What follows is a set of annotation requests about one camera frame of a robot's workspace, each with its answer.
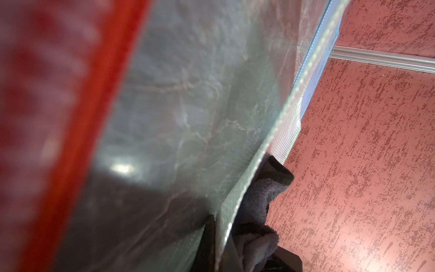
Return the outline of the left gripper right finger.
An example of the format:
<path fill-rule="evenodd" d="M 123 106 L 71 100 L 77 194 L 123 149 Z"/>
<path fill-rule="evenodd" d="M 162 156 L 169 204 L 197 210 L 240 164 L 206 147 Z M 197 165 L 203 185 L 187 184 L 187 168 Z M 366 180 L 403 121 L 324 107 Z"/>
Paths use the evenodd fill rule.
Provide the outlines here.
<path fill-rule="evenodd" d="M 220 272 L 243 272 L 240 261 L 237 255 L 237 250 L 233 239 L 230 236 L 222 254 L 222 259 L 219 264 Z"/>

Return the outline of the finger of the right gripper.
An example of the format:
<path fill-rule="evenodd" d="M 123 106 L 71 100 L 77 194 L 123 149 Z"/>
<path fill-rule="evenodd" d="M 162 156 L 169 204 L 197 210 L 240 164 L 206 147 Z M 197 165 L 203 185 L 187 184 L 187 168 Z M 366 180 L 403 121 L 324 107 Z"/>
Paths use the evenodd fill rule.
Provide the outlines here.
<path fill-rule="evenodd" d="M 278 247 L 272 256 L 267 260 L 264 272 L 303 272 L 301 258 L 284 249 Z"/>

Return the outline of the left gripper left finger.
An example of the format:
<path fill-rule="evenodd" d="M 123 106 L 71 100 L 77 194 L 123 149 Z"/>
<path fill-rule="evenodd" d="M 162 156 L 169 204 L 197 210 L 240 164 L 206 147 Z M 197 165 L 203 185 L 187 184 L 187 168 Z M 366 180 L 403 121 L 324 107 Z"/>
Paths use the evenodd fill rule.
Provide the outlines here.
<path fill-rule="evenodd" d="M 216 221 L 214 215 L 206 220 L 204 232 L 191 267 L 191 272 L 215 271 Z"/>

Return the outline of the green mesh document bag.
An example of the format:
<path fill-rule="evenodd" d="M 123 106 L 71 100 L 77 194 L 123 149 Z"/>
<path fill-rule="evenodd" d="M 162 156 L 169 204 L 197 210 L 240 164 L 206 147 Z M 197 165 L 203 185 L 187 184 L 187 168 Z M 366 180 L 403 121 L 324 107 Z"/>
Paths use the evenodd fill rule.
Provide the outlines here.
<path fill-rule="evenodd" d="M 168 203 L 138 235 L 136 272 L 186 272 L 212 217 L 222 259 L 263 158 L 284 158 L 347 1 L 159 1 L 126 89 L 138 184 Z"/>

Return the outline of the pink mesh document bag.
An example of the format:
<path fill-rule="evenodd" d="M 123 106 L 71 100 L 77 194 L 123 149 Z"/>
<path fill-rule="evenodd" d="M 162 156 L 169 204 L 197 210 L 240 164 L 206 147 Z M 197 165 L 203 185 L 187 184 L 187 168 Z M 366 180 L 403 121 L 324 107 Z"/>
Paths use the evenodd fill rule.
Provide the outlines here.
<path fill-rule="evenodd" d="M 1 270 L 44 272 L 150 1 L 1 2 Z"/>

